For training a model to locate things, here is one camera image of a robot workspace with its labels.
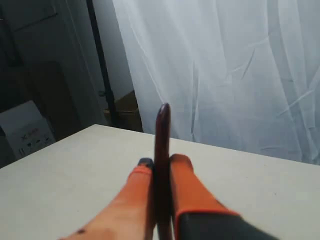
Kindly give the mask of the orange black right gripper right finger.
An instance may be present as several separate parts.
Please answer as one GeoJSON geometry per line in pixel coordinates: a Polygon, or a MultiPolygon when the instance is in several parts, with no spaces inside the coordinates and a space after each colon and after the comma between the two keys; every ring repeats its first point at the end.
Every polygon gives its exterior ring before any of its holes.
{"type": "Polygon", "coordinates": [[[186,155],[171,156],[170,187],[177,240],[275,239],[220,203],[195,175],[186,155]]]}

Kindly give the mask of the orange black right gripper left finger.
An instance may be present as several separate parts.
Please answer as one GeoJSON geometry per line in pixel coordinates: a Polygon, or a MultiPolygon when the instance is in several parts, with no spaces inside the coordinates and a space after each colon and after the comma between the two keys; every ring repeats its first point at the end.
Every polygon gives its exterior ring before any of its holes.
{"type": "Polygon", "coordinates": [[[66,240],[151,240],[154,232],[154,163],[142,158],[116,197],[66,240]]]}

